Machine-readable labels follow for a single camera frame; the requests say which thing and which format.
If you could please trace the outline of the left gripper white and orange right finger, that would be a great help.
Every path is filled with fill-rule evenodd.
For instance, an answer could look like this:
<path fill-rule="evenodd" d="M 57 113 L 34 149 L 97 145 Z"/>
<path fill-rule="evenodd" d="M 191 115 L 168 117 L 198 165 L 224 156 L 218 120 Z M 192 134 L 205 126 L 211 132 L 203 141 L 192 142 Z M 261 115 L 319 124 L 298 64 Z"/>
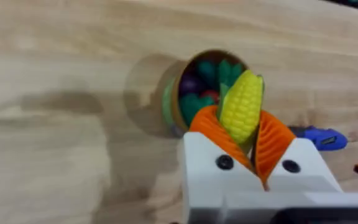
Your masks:
<path fill-rule="evenodd" d="M 342 192 L 314 144 L 266 111 L 260 113 L 252 163 L 267 191 Z"/>

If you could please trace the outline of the left gripper white and orange left finger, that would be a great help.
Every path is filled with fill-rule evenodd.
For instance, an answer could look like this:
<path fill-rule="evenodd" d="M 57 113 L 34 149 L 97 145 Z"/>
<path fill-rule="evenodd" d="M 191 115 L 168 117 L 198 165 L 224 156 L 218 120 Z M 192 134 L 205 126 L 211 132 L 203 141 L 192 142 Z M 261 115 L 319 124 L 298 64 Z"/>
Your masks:
<path fill-rule="evenodd" d="M 186 223 L 263 223 L 254 168 L 221 126 L 217 106 L 197 112 L 182 140 Z"/>

